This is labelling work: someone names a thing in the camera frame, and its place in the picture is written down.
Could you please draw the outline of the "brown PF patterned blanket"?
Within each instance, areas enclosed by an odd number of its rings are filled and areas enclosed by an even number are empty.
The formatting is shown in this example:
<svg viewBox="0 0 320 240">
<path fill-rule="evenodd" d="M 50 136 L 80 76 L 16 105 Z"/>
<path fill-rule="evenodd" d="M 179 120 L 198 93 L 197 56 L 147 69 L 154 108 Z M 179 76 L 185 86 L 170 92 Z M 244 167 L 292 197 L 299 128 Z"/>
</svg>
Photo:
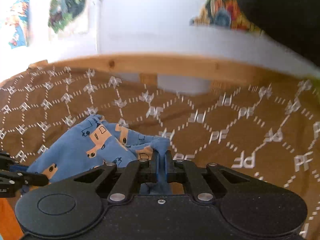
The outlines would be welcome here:
<svg viewBox="0 0 320 240">
<path fill-rule="evenodd" d="M 197 165 L 215 162 L 299 194 L 301 235 L 319 239 L 319 85 L 286 77 L 192 95 L 118 74 L 36 68 L 1 84 L 1 150 L 30 165 L 63 133 L 101 114 Z"/>
</svg>

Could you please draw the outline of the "blue pyjama pants orange cars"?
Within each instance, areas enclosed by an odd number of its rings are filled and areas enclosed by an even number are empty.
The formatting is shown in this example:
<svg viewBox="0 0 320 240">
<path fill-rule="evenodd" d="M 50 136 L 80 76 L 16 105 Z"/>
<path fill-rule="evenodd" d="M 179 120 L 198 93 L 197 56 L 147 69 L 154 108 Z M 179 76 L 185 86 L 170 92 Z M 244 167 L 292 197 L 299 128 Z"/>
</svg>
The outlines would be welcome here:
<svg viewBox="0 0 320 240">
<path fill-rule="evenodd" d="M 104 164 L 126 167 L 136 160 L 157 157 L 157 182 L 146 183 L 141 193 L 171 193 L 165 174 L 165 153 L 170 141 L 144 135 L 120 124 L 107 122 L 101 115 L 90 115 L 65 132 L 27 169 L 44 174 L 50 183 L 75 176 Z"/>
</svg>

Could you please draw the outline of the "blond anime character poster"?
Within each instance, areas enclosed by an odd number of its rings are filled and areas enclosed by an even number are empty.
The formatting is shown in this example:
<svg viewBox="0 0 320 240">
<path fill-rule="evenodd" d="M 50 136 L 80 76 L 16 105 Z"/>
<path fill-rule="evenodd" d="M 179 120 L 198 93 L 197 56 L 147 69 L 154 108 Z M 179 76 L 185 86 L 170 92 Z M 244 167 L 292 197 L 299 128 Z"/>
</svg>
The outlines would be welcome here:
<svg viewBox="0 0 320 240">
<path fill-rule="evenodd" d="M 84 12 L 85 5 L 86 0 L 51 0 L 48 27 L 56 34 L 64 31 L 67 25 Z"/>
</svg>

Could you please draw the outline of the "white wall conduit pipe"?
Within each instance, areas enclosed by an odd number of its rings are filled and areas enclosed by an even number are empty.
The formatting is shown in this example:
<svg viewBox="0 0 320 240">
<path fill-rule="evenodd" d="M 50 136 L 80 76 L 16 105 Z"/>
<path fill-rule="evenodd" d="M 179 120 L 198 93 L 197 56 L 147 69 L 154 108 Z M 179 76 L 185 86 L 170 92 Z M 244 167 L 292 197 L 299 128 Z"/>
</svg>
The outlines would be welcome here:
<svg viewBox="0 0 320 240">
<path fill-rule="evenodd" d="M 97 54 L 100 54 L 100 31 L 101 31 L 101 10 L 103 7 L 103 0 L 97 0 L 96 2 L 96 49 Z"/>
</svg>

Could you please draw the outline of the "anime poster far left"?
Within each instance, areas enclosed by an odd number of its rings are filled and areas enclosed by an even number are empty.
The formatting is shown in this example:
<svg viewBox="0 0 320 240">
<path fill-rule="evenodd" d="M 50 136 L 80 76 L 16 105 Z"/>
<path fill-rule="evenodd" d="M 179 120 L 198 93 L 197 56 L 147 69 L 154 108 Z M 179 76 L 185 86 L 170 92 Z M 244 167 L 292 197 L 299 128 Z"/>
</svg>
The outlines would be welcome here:
<svg viewBox="0 0 320 240">
<path fill-rule="evenodd" d="M 17 0 L 5 19 L 6 39 L 11 49 L 29 46 L 30 0 Z"/>
</svg>

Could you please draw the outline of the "colourful poster top right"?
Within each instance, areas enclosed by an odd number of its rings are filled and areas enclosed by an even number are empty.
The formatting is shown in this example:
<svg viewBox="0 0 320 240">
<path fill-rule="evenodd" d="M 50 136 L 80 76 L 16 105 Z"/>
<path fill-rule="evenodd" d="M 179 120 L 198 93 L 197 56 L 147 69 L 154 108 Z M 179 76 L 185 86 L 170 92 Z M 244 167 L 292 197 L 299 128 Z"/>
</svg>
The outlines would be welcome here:
<svg viewBox="0 0 320 240">
<path fill-rule="evenodd" d="M 191 25 L 224 27 L 262 35 L 264 32 L 241 12 L 237 0 L 206 0 Z"/>
</svg>

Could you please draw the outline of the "wooden bed frame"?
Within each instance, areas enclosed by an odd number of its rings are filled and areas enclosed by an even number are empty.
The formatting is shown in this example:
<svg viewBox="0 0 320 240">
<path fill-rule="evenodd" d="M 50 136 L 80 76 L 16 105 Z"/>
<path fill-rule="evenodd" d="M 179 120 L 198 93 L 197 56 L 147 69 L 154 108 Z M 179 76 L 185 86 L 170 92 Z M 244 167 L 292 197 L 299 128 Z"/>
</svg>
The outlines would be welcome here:
<svg viewBox="0 0 320 240">
<path fill-rule="evenodd" d="M 41 61 L 29 66 L 27 71 L 32 73 L 38 70 L 44 73 L 45 68 L 53 70 L 62 67 L 67 72 L 85 70 L 85 77 L 88 79 L 98 77 L 103 80 L 119 73 L 138 74 L 139 83 L 153 87 L 158 85 L 160 75 L 200 78 L 210 82 L 210 90 L 214 93 L 235 87 L 267 85 L 270 81 L 307 79 L 307 75 L 298 77 L 236 61 L 162 54 L 112 54 L 54 63 Z"/>
</svg>

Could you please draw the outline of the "black hanging garment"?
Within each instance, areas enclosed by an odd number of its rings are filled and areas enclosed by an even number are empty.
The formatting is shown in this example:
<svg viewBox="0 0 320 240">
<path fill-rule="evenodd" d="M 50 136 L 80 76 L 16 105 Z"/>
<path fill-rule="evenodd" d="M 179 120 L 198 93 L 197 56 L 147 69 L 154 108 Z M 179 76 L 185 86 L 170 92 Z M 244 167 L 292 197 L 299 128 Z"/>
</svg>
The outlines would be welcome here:
<svg viewBox="0 0 320 240">
<path fill-rule="evenodd" d="M 319 66 L 319 0 L 237 0 L 268 36 Z"/>
</svg>

